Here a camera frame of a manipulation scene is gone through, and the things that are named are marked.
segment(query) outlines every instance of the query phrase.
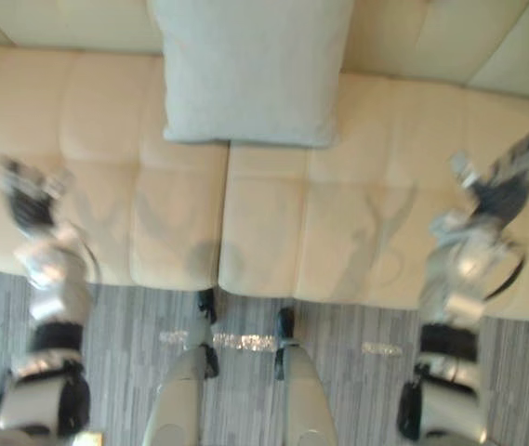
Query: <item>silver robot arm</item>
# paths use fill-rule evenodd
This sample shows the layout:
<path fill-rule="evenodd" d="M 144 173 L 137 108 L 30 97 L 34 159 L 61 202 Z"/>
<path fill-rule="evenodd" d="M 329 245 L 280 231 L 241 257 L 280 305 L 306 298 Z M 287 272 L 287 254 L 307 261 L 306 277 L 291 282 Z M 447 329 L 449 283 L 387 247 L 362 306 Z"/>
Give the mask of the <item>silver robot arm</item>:
<path fill-rule="evenodd" d="M 88 422 L 90 392 L 81 355 L 91 307 L 86 245 L 79 230 L 57 225 L 52 213 L 67 179 L 45 178 L 11 160 L 3 163 L 2 189 L 29 239 L 16 256 L 33 287 L 33 328 L 26 356 L 0 386 L 1 446 L 65 444 Z"/>
<path fill-rule="evenodd" d="M 494 444 L 481 392 L 479 330 L 487 302 L 516 281 L 525 262 L 523 247 L 505 227 L 529 199 L 529 135 L 496 160 L 489 178 L 462 153 L 452 167 L 476 208 L 432 223 L 438 245 L 419 299 L 415 378 L 403 387 L 397 425 L 404 437 L 426 445 Z M 516 266 L 501 276 L 510 257 Z"/>

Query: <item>white pillow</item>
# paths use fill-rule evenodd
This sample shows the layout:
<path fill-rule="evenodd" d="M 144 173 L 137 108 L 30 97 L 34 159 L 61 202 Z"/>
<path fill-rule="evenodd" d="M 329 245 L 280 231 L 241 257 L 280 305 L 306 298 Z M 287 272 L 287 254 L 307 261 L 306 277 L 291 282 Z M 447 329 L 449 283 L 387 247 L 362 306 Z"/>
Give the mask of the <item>white pillow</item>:
<path fill-rule="evenodd" d="M 154 0 L 165 138 L 324 146 L 353 0 Z"/>

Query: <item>striped carpet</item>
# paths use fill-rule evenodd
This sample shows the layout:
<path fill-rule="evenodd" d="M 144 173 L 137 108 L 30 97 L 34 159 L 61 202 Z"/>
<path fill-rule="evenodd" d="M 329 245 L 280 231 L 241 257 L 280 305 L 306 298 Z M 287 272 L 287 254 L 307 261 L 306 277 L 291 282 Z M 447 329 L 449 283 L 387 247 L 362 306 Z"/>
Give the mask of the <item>striped carpet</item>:
<path fill-rule="evenodd" d="M 26 348 L 29 295 L 22 278 L 0 274 L 0 371 Z M 219 294 L 221 375 L 206 384 L 204 446 L 281 444 L 284 390 L 272 378 L 271 336 L 276 311 L 290 302 Z M 105 445 L 140 445 L 193 310 L 192 294 L 104 287 L 85 331 L 85 355 L 90 428 L 104 432 Z M 394 424 L 412 371 L 416 313 L 297 302 L 297 314 L 297 335 L 324 382 L 339 444 L 405 444 Z M 529 446 L 529 322 L 486 320 L 482 332 L 492 437 Z"/>

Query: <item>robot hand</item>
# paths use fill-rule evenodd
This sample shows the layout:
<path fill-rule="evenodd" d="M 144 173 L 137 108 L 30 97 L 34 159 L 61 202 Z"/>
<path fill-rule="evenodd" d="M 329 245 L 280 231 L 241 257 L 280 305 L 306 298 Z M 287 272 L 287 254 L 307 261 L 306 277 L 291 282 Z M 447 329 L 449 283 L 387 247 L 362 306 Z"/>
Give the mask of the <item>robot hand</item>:
<path fill-rule="evenodd" d="M 56 224 L 53 216 L 69 178 L 68 173 L 44 177 L 3 161 L 0 185 L 14 221 L 29 239 L 16 256 L 33 287 L 33 333 L 27 355 L 12 365 L 0 386 L 0 445 L 60 444 L 88 422 L 90 392 L 81 355 L 91 306 L 87 248 L 78 229 Z"/>

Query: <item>cream sofa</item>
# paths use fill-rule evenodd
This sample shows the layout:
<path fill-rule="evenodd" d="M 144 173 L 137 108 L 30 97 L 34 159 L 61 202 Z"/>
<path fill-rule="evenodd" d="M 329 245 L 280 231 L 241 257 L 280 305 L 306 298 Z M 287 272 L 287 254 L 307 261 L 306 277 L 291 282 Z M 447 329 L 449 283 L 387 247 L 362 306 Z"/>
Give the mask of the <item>cream sofa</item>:
<path fill-rule="evenodd" d="M 142 2 L 0 1 L 0 154 L 73 171 L 61 212 L 107 283 L 414 308 L 431 219 L 468 205 L 449 156 L 529 131 L 527 2 L 357 1 L 323 150 L 164 141 L 160 39 Z M 529 246 L 529 208 L 512 230 Z M 0 271 L 21 242 L 0 196 Z M 529 261 L 489 311 L 529 320 Z"/>

